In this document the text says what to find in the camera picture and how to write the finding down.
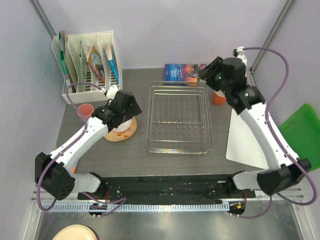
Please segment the orange ceramic bowl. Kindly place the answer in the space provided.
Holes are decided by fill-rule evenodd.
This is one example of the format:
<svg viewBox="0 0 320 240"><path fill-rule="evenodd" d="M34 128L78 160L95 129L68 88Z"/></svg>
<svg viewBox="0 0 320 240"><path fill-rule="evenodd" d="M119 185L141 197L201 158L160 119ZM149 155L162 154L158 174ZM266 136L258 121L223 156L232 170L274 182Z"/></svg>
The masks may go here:
<svg viewBox="0 0 320 240"><path fill-rule="evenodd" d="M132 123L132 119L120 124L117 128L113 128L113 131L118 133L124 132L131 126L131 123Z"/></svg>

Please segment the orange ceramic mug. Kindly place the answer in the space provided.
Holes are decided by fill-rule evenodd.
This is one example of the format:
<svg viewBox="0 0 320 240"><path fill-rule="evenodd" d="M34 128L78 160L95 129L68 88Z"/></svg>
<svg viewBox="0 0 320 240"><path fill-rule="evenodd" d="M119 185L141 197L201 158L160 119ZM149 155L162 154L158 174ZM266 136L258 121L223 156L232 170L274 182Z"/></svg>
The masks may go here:
<svg viewBox="0 0 320 240"><path fill-rule="evenodd" d="M212 102L215 106L221 106L227 101L227 98L223 91L214 91L213 97L212 97Z"/></svg>

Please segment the beige bird-painted plate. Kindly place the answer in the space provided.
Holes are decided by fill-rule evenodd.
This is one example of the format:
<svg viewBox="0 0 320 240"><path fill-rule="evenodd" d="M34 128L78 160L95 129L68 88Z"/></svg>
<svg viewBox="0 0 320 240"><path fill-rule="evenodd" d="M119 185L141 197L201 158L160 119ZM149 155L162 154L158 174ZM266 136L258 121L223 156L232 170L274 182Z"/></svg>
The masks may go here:
<svg viewBox="0 0 320 240"><path fill-rule="evenodd" d="M133 117L131 120L131 125L127 130L123 132L115 132L112 130L110 133L105 135L104 138L109 142L121 142L132 137L136 132L138 125L135 117Z"/></svg>

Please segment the pink plastic cup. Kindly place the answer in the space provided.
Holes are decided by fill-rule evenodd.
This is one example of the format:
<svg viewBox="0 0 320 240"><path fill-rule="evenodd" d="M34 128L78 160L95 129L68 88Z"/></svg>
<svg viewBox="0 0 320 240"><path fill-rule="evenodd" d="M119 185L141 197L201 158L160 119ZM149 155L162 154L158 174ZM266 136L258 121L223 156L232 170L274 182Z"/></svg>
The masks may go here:
<svg viewBox="0 0 320 240"><path fill-rule="evenodd" d="M80 105L77 110L77 114L83 122L87 122L93 112L94 107L89 103Z"/></svg>

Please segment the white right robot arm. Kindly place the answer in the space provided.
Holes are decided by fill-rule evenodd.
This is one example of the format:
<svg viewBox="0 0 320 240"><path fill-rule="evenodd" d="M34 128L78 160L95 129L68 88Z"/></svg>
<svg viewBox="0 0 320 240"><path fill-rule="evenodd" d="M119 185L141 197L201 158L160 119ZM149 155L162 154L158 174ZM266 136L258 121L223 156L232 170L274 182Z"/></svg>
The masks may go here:
<svg viewBox="0 0 320 240"><path fill-rule="evenodd" d="M268 169L235 173L226 184L226 193L238 197L246 189L260 189L268 196L293 187L311 169L308 159L301 159L287 144L271 117L266 119L266 103L261 92L247 83L246 64L238 57L216 57L197 73L198 78L215 91L222 91L227 103L250 128L257 140Z"/></svg>

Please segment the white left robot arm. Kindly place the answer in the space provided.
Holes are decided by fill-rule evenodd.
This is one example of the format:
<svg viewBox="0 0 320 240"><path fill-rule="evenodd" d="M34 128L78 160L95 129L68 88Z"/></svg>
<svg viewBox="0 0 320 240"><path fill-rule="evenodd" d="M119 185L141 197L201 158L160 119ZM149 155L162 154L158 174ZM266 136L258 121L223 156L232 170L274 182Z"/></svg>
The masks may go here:
<svg viewBox="0 0 320 240"><path fill-rule="evenodd" d="M37 190L45 190L56 200L71 193L89 193L100 200L107 192L98 176L92 173L72 174L72 166L101 138L121 124L141 114L135 96L128 91L107 92L106 105L97 107L84 126L62 146L49 154L39 153L35 158Z"/></svg>

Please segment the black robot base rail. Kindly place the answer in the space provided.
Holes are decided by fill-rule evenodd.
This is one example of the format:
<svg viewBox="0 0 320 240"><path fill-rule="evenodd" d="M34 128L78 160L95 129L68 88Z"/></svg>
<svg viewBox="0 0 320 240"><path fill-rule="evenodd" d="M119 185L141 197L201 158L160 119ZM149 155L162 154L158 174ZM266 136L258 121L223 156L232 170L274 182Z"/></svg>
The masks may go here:
<svg viewBox="0 0 320 240"><path fill-rule="evenodd" d="M230 174L102 177L97 191L78 199L116 201L128 205L220 204L223 199L255 198L254 190L237 190Z"/></svg>

